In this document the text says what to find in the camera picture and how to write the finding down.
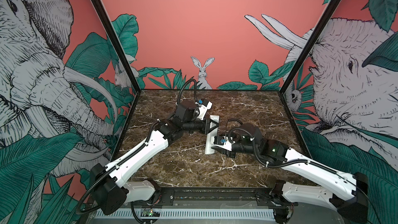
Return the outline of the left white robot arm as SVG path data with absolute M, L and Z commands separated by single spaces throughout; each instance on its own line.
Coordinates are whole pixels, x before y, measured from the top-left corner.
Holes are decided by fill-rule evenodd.
M 90 187 L 78 201 L 76 214 L 84 215 L 101 209 L 110 215 L 123 204 L 147 201 L 158 185 L 151 180 L 132 183 L 129 179 L 146 162 L 180 139 L 184 132 L 200 132 L 208 135 L 219 124 L 206 117 L 212 102 L 184 100 L 177 103 L 175 111 L 166 119 L 155 121 L 147 137 L 117 160 L 105 166 L 95 165 L 90 172 Z

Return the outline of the white remote control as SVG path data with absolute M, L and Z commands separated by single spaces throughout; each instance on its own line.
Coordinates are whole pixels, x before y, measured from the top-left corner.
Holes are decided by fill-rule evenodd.
M 216 121 L 220 121 L 220 116 L 219 115 L 210 115 L 209 119 L 213 119 Z M 218 128 L 214 131 L 212 131 L 210 134 L 207 134 L 206 136 L 206 145 L 205 145 L 205 154 L 206 155 L 211 155 L 215 153 L 215 150 L 212 149 L 213 142 L 214 142 L 214 137 L 217 136 L 218 134 Z

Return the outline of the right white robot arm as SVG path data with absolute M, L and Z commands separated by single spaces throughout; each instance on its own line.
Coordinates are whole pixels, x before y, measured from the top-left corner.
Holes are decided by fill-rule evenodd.
M 269 193 L 277 203 L 309 203 L 337 211 L 351 222 L 367 223 L 369 179 L 365 174 L 350 174 L 328 167 L 287 144 L 265 138 L 258 127 L 249 123 L 222 135 L 217 131 L 217 126 L 207 131 L 207 146 L 211 149 L 228 157 L 236 153 L 252 154 L 268 169 L 283 169 L 316 183 L 306 186 L 280 180 Z

